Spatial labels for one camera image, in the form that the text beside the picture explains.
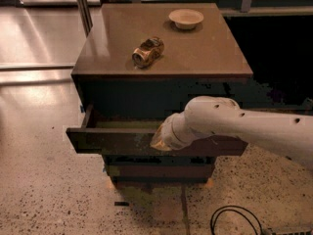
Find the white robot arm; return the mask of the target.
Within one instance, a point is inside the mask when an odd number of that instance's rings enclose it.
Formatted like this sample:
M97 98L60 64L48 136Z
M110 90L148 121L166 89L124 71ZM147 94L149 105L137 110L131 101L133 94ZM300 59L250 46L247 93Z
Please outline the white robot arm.
M313 169L313 117L244 110L229 98L199 96L168 117L152 138L160 151L182 150L213 135L239 138Z

